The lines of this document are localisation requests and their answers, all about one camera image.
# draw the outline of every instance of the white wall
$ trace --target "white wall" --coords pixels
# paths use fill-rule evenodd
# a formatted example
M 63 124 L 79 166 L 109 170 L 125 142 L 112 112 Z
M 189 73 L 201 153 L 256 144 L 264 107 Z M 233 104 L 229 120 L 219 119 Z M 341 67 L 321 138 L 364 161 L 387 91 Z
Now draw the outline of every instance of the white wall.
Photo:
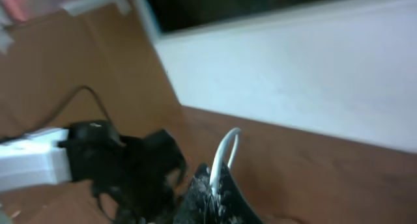
M 155 47 L 183 105 L 417 152 L 417 0 L 342 0 Z

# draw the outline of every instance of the brown wooden surface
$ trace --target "brown wooden surface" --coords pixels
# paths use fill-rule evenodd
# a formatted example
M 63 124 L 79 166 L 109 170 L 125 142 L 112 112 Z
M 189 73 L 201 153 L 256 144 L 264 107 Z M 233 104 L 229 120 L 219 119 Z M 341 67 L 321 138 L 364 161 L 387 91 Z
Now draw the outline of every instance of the brown wooden surface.
M 323 135 L 183 107 L 161 126 L 192 170 L 211 163 L 232 127 L 242 129 L 232 174 L 265 220 L 415 224 L 417 156 Z M 16 223 L 106 223 L 87 184 L 31 188 L 0 196 Z M 114 206 L 106 203 L 108 209 Z

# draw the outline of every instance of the white wire loop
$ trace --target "white wire loop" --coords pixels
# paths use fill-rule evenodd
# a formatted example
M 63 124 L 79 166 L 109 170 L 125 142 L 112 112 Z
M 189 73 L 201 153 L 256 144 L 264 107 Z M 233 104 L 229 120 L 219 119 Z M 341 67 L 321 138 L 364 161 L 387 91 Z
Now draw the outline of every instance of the white wire loop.
M 220 180 L 220 172 L 222 170 L 222 163 L 223 158 L 229 148 L 230 141 L 233 137 L 235 137 L 235 142 L 233 143 L 232 153 L 229 158 L 229 162 L 227 162 L 227 166 L 230 169 L 233 163 L 233 159 L 235 158 L 237 148 L 239 146 L 239 128 L 233 128 L 226 136 L 222 139 L 217 148 L 216 156 L 214 157 L 213 166 L 210 175 L 210 187 L 213 197 L 217 196 L 219 190 L 219 180 Z

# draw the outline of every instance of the wooden panel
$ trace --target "wooden panel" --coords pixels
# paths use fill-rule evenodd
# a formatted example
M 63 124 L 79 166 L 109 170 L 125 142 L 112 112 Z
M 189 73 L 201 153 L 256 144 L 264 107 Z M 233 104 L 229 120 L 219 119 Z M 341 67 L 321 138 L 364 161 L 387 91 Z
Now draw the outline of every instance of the wooden panel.
M 232 168 L 263 217 L 306 223 L 416 223 L 417 155 L 184 108 L 167 128 L 194 168 L 242 129 Z
M 180 107 L 135 14 L 114 6 L 76 18 L 60 12 L 10 33 L 16 42 L 0 54 L 0 137 L 33 126 L 81 84 L 97 91 L 123 134 L 144 136 Z M 83 92 L 51 125 L 102 117 Z M 88 187 L 22 189 L 0 194 L 0 203 L 8 215 L 20 212 L 15 224 L 108 223 Z

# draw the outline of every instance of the black object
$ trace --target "black object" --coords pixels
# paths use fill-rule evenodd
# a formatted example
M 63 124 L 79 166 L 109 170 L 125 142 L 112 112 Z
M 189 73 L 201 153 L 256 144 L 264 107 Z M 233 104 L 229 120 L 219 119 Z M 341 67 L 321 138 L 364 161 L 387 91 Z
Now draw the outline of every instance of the black object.
M 172 220 L 174 193 L 165 176 L 180 169 L 179 184 L 186 162 L 165 130 L 143 139 L 121 136 L 104 120 L 78 122 L 68 129 L 68 139 L 59 142 L 59 147 L 67 151 L 72 181 L 92 180 L 92 193 L 102 211 L 102 193 L 119 204 L 116 218 L 109 218 L 111 221 Z
M 161 33 L 328 0 L 147 0 Z
M 217 198 L 211 195 L 210 174 L 201 164 L 185 195 L 173 224 L 262 224 L 246 202 L 230 170 L 223 163 Z

